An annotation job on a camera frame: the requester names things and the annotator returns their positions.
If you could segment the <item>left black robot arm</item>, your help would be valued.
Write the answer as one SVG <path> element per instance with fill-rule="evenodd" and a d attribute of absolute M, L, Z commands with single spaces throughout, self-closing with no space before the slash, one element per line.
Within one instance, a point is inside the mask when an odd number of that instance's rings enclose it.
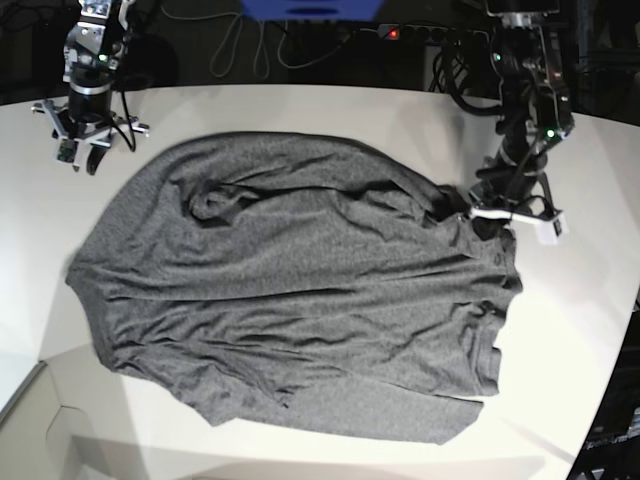
<path fill-rule="evenodd" d="M 487 1 L 484 8 L 497 21 L 489 53 L 499 80 L 499 104 L 480 107 L 463 98 L 453 73 L 457 35 L 449 37 L 442 53 L 447 93 L 471 115 L 496 117 L 496 132 L 502 138 L 496 154 L 476 173 L 469 216 L 487 232 L 511 222 L 527 224 L 540 244 L 556 245 L 568 226 L 553 203 L 545 174 L 547 154 L 574 128 L 558 37 L 545 22 L 560 5 Z"/>

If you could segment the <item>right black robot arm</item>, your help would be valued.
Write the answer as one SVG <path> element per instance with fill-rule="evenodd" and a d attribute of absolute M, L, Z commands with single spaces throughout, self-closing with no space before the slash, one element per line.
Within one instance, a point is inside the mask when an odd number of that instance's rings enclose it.
<path fill-rule="evenodd" d="M 67 101 L 43 99 L 31 111 L 45 116 L 56 141 L 54 158 L 93 176 L 115 138 L 130 152 L 150 128 L 129 112 L 123 64 L 134 36 L 133 1 L 81 1 L 79 19 L 63 47 Z"/>

